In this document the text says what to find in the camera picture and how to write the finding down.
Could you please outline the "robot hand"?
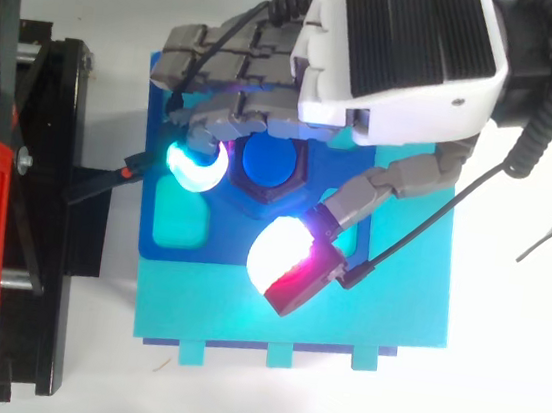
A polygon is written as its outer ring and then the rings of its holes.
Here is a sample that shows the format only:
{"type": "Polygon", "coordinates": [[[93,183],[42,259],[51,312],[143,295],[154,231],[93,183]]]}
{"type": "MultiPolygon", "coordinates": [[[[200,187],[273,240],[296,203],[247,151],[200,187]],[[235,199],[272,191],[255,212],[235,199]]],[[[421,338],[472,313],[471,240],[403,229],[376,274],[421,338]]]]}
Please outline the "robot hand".
{"type": "Polygon", "coordinates": [[[354,285],[334,240],[386,201],[452,187],[508,77],[493,0],[267,0],[218,27],[178,26],[150,73],[167,90],[173,175],[195,192],[239,167],[228,146],[346,130],[362,147],[431,143],[374,165],[253,242],[247,272],[279,315],[354,285]]]}

